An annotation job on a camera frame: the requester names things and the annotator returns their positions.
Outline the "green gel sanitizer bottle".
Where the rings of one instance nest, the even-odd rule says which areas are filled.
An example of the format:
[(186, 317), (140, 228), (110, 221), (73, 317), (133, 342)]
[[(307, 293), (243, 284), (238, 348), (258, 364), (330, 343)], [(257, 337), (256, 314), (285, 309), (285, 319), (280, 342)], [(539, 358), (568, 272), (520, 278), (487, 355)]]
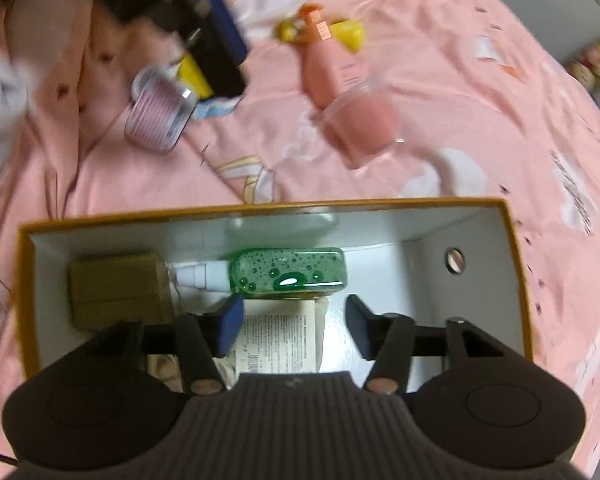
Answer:
[(249, 248), (224, 260), (177, 266), (172, 276), (178, 287), (246, 299), (312, 299), (348, 284), (346, 258), (337, 247)]

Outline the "pink cloud-print bedsheet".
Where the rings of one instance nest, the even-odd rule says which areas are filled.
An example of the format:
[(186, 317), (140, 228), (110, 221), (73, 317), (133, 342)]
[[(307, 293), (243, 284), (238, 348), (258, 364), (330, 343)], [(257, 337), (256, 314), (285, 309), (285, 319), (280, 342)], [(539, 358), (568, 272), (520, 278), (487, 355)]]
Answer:
[[(230, 0), (251, 52), (234, 113), (187, 128), (167, 155), (125, 141), (130, 89), (175, 38), (120, 25), (97, 0), (0, 0), (1, 410), (22, 378), (12, 308), (23, 223), (228, 204), (507, 200), (535, 361), (588, 413), (574, 463), (600, 462), (600, 109), (500, 0)], [(299, 55), (272, 38), (302, 1), (358, 18), (405, 141), (351, 170), (317, 129)]]

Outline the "olive-gold small box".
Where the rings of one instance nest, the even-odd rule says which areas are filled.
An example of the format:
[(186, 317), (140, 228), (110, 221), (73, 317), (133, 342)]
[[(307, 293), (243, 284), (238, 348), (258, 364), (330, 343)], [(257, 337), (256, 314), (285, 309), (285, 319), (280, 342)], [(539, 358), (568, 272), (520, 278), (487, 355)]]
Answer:
[(77, 330), (174, 320), (168, 267), (151, 252), (76, 260), (69, 264), (68, 279), (72, 324)]

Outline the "clear plastic bottle cap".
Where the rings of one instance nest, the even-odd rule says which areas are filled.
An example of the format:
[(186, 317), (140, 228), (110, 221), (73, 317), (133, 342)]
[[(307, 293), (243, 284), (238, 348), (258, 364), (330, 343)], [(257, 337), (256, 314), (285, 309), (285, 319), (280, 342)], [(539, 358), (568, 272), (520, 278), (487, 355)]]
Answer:
[(370, 77), (322, 111), (327, 140), (346, 165), (358, 169), (403, 141), (403, 122), (384, 83)]

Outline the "white printed carton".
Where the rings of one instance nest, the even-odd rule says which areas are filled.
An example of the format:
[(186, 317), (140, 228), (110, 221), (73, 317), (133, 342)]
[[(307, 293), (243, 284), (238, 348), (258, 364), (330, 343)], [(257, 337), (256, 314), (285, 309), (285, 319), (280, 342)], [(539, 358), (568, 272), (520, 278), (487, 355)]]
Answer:
[(234, 347), (236, 374), (316, 373), (328, 306), (326, 298), (246, 300)]

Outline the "yellow tape measure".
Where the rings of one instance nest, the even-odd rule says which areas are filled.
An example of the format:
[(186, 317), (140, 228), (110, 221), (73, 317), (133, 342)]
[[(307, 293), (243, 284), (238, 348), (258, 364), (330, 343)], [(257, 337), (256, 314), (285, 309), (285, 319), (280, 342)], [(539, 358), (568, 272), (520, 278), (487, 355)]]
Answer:
[(190, 54), (184, 55), (181, 59), (180, 64), (178, 64), (178, 69), (176, 70), (176, 76), (178, 76), (178, 79), (183, 81), (184, 84), (187, 84), (190, 88), (194, 89), (201, 101), (208, 100), (214, 96), (210, 84), (207, 79), (204, 78), (204, 74)]

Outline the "small yellow jar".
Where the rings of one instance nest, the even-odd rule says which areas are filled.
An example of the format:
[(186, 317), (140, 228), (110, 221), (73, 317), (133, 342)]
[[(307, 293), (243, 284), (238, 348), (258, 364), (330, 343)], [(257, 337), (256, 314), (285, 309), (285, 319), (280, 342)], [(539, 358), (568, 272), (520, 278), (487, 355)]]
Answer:
[(275, 27), (275, 37), (284, 44), (298, 44), (302, 27), (298, 18), (285, 18)]

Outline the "pink pump lotion bottle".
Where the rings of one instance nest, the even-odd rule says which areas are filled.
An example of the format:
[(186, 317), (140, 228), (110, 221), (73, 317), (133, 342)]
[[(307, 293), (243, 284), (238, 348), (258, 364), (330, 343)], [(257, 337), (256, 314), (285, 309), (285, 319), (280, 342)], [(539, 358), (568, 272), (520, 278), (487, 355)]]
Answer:
[(303, 89), (324, 110), (344, 92), (362, 84), (370, 70), (332, 34), (322, 9), (319, 4), (306, 3), (298, 17), (303, 22), (299, 34)]

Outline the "yellow round-top bottle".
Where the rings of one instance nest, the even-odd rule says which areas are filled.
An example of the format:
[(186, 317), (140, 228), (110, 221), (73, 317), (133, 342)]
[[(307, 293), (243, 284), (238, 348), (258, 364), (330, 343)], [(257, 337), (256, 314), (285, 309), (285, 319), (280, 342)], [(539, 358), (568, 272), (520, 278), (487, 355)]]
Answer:
[(332, 36), (336, 37), (351, 52), (358, 53), (365, 42), (364, 26), (355, 20), (332, 22), (329, 25)]

